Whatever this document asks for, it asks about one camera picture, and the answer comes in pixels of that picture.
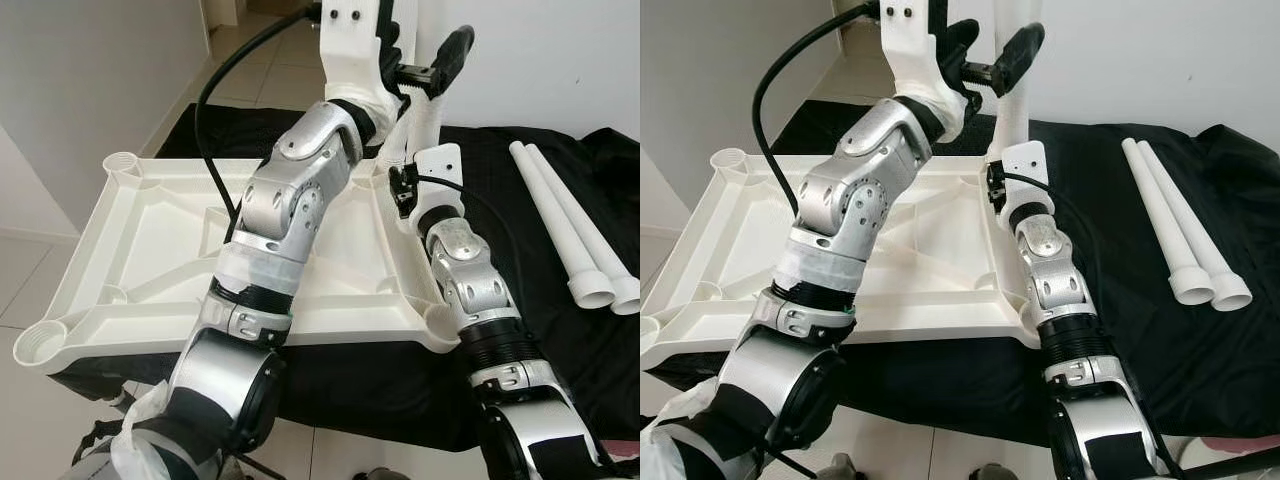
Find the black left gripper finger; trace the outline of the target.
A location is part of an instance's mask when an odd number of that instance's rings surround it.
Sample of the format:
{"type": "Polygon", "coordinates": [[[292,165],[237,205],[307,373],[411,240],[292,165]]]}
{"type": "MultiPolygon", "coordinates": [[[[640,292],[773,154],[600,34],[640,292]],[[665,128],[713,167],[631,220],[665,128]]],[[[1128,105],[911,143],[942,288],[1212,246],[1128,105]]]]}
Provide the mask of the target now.
{"type": "Polygon", "coordinates": [[[396,46],[401,37],[401,27],[392,18],[380,19],[380,76],[388,92],[393,96],[402,96],[399,86],[396,83],[396,73],[401,64],[402,52],[396,46]]]}
{"type": "Polygon", "coordinates": [[[964,19],[948,26],[940,36],[940,72],[943,81],[951,90],[966,96],[977,95],[977,91],[969,90],[965,81],[983,83],[983,65],[966,59],[979,32],[978,20],[964,19]]]}
{"type": "Polygon", "coordinates": [[[1025,77],[1044,42],[1044,27],[1030,23],[1018,29],[1004,45],[989,70],[989,87],[997,99],[1011,93],[1025,77]]]}
{"type": "Polygon", "coordinates": [[[442,42],[430,65],[431,99],[440,97],[462,72],[474,40],[474,27],[458,27],[442,42]]]}

